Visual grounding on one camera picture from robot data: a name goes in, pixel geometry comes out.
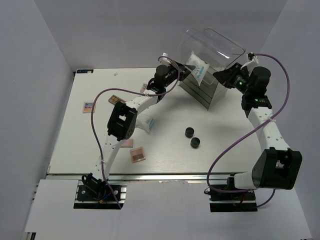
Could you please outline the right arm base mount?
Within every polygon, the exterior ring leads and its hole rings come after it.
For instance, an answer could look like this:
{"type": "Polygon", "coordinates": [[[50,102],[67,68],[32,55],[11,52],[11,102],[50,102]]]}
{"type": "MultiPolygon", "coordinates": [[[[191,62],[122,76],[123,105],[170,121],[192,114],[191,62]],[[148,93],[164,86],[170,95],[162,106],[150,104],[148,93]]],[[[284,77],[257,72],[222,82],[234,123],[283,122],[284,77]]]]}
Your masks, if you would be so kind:
{"type": "Polygon", "coordinates": [[[253,191],[234,192],[235,174],[212,174],[209,177],[211,187],[218,190],[233,191],[233,193],[222,193],[207,187],[204,194],[209,196],[209,207],[211,213],[248,213],[257,212],[256,195],[253,191]]]}

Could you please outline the white cotton pad bag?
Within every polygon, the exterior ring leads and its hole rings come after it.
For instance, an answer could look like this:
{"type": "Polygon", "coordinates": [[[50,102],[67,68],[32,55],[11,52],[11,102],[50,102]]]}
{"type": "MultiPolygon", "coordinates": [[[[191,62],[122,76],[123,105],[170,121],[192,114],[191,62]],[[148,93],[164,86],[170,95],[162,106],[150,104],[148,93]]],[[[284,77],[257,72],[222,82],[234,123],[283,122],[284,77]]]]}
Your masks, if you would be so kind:
{"type": "Polygon", "coordinates": [[[135,127],[144,130],[147,134],[149,134],[154,123],[155,119],[152,116],[140,113],[136,118],[135,127]]]}
{"type": "Polygon", "coordinates": [[[200,86],[210,65],[204,60],[200,59],[193,51],[191,52],[191,55],[186,64],[190,67],[194,67],[191,70],[191,74],[200,86]]]}

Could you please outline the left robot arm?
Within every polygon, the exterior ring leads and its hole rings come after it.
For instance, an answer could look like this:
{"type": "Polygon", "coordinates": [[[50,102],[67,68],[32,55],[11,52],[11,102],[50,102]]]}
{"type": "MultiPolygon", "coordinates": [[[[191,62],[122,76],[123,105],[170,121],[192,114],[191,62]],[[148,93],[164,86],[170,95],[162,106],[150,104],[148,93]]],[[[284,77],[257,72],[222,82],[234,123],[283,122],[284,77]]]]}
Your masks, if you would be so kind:
{"type": "Polygon", "coordinates": [[[106,187],[101,183],[108,182],[111,166],[121,145],[133,135],[138,115],[160,102],[166,94],[171,92],[174,87],[167,89],[169,85],[174,84],[176,86],[179,81],[183,81],[196,69],[194,65],[178,63],[164,55],[160,56],[158,60],[161,64],[156,67],[154,77],[149,80],[144,92],[109,88],[98,93],[93,101],[92,107],[94,108],[98,98],[108,91],[121,91],[137,95],[133,100],[125,103],[117,102],[114,105],[107,123],[107,135],[104,146],[100,144],[95,130],[94,113],[92,112],[90,115],[91,128],[98,144],[100,157],[98,159],[99,162],[91,173],[86,177],[84,176],[83,179],[94,182],[89,186],[88,193],[96,200],[105,196],[106,187]]]}

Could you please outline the black round jar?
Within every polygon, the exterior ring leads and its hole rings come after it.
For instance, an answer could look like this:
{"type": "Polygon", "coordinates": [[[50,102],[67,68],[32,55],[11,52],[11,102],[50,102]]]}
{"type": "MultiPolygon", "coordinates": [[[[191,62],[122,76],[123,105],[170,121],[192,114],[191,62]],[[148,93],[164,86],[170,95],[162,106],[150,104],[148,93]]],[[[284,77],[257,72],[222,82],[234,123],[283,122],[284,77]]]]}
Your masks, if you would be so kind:
{"type": "Polygon", "coordinates": [[[194,133],[195,133],[195,130],[192,127],[187,127],[184,132],[187,138],[192,138],[194,136],[194,133]]]}
{"type": "Polygon", "coordinates": [[[190,146],[194,149],[197,149],[200,146],[200,139],[198,137],[193,137],[190,141],[190,146]]]}

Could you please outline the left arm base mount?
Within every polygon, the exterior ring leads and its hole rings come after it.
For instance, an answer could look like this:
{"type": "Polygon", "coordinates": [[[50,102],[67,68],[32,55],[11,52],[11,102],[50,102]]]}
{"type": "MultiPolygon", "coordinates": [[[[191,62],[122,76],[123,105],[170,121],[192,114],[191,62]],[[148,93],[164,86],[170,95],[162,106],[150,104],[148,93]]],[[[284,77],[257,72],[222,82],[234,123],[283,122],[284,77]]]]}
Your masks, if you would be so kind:
{"type": "Polygon", "coordinates": [[[110,187],[104,180],[96,179],[93,175],[81,176],[81,183],[78,185],[73,208],[81,210],[120,210],[125,201],[122,196],[125,192],[124,185],[111,184],[110,187]]]}

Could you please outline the clear acrylic organizer with drawers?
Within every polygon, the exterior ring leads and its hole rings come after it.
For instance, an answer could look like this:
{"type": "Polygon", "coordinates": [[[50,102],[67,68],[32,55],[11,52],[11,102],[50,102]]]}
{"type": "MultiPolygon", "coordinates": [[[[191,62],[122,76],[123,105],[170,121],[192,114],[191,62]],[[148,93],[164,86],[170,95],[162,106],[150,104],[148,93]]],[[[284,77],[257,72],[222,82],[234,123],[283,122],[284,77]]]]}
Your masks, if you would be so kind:
{"type": "Polygon", "coordinates": [[[237,63],[246,50],[229,37],[207,27],[204,29],[190,28],[185,32],[178,48],[178,62],[187,64],[192,51],[209,64],[209,68],[201,85],[198,85],[192,74],[179,85],[202,106],[210,109],[227,92],[227,88],[214,78],[213,73],[226,70],[237,63]]]}

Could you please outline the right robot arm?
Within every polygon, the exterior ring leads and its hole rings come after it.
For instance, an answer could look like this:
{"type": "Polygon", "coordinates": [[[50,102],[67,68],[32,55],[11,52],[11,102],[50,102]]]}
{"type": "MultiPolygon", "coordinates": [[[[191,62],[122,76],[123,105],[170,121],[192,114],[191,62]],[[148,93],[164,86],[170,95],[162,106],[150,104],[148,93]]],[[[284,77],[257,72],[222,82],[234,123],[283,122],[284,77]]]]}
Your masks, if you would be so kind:
{"type": "Polygon", "coordinates": [[[285,142],[275,122],[266,96],[271,72],[262,66],[248,71],[246,66],[235,63],[228,69],[214,72],[213,77],[225,88],[235,88],[242,93],[241,107],[261,148],[261,155],[251,170],[234,174],[233,182],[225,187],[226,195],[236,200],[249,190],[291,190],[303,157],[285,142]]]}

